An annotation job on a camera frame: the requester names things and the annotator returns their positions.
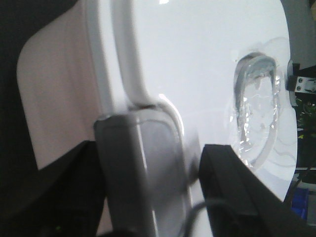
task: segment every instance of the gray plastic clip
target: gray plastic clip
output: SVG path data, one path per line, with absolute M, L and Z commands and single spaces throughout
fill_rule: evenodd
M 177 237 L 190 208 L 182 146 L 169 115 L 140 110 L 97 121 L 114 230 Z

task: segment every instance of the blue object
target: blue object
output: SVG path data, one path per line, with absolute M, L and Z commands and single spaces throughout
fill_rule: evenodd
M 292 210 L 304 220 L 307 220 L 308 193 L 308 189 L 296 188 L 292 200 Z

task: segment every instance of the wire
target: wire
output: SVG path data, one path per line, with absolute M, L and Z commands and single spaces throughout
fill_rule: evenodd
M 197 215 L 199 212 L 208 207 L 209 209 L 214 208 L 221 208 L 223 211 L 225 211 L 232 219 L 233 221 L 230 224 L 237 224 L 239 226 L 239 221 L 237 219 L 237 215 L 235 211 L 223 200 L 221 199 L 207 199 L 202 203 L 197 204 L 192 208 L 190 211 L 187 221 L 185 224 L 185 230 L 183 237 L 191 237 L 193 232 L 194 223 L 197 219 Z
M 305 172 L 300 175 L 299 179 L 295 182 L 295 184 L 291 187 L 291 189 L 288 191 L 287 197 L 285 198 L 284 202 L 285 204 L 291 206 L 292 205 L 292 200 L 294 198 L 294 194 L 295 194 L 295 189 L 297 188 L 297 186 L 300 184 L 300 182 L 308 175 L 308 173 L 310 172 L 311 168 L 313 166 L 316 165 L 316 159 L 313 160 L 313 162 L 311 163 L 311 165 L 307 168 L 307 170 L 305 170 Z

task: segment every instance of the clear plastic film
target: clear plastic film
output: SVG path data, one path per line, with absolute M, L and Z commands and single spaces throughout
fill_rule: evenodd
M 253 53 L 239 61 L 230 119 L 237 122 L 232 147 L 251 169 L 264 163 L 277 137 L 279 84 L 273 58 Z

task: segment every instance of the white plastic casing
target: white plastic casing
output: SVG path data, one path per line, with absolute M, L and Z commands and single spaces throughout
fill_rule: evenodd
M 241 58 L 276 61 L 277 137 L 253 170 L 283 199 L 296 164 L 296 119 L 285 90 L 290 59 L 278 0 L 79 0 L 23 48 L 18 83 L 39 168 L 82 140 L 93 123 L 129 106 L 155 105 L 182 135 L 192 204 L 202 200 L 197 168 L 204 144 L 236 136 L 234 78 Z M 209 232 L 206 213 L 195 236 Z

